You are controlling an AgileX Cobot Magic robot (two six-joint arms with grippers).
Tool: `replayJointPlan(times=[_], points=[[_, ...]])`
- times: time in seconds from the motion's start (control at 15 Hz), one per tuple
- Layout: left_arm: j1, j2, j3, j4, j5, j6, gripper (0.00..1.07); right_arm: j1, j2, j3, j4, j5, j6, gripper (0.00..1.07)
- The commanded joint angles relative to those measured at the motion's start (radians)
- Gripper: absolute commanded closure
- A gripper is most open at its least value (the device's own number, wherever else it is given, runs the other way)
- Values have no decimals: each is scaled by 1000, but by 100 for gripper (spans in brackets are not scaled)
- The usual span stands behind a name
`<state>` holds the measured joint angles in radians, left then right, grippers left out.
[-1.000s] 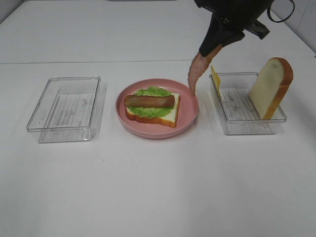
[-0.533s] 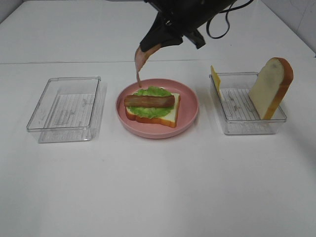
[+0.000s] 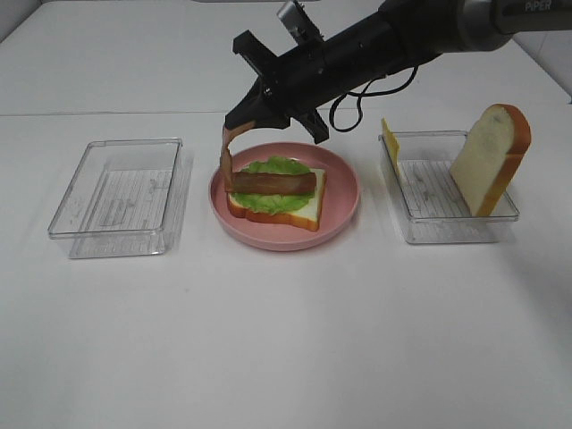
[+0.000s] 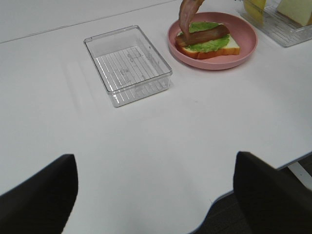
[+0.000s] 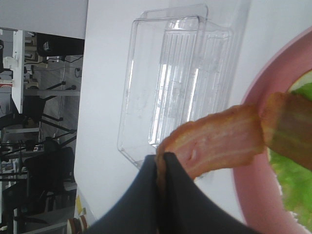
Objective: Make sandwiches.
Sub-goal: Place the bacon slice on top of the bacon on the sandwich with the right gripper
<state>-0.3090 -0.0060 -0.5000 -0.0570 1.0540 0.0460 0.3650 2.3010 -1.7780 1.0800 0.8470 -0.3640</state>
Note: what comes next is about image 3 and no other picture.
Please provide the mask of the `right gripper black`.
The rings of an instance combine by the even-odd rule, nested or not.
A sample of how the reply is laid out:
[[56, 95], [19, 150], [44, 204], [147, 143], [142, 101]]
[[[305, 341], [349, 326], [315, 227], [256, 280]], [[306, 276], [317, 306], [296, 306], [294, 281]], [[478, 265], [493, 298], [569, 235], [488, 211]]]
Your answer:
[[233, 40], [232, 50], [257, 73], [245, 97], [226, 115], [233, 130], [253, 122], [255, 129], [284, 130], [292, 119], [319, 144], [329, 129], [317, 108], [376, 78], [419, 66], [437, 57], [417, 41], [408, 46], [382, 13], [376, 12], [323, 42], [297, 45], [275, 55], [250, 31]]

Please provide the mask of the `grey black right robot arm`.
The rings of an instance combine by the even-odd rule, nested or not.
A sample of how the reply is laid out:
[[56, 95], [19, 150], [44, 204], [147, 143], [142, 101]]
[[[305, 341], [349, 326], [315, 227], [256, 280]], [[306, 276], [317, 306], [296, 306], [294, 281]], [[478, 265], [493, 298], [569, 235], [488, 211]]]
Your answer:
[[329, 130], [319, 106], [442, 54], [496, 50], [518, 32], [570, 29], [571, 3], [385, 1], [328, 39], [296, 1], [286, 2], [279, 16], [297, 43], [286, 53], [274, 54], [250, 31], [233, 40], [233, 52], [247, 61], [257, 79], [226, 114], [224, 127], [285, 129], [296, 120], [321, 143]]

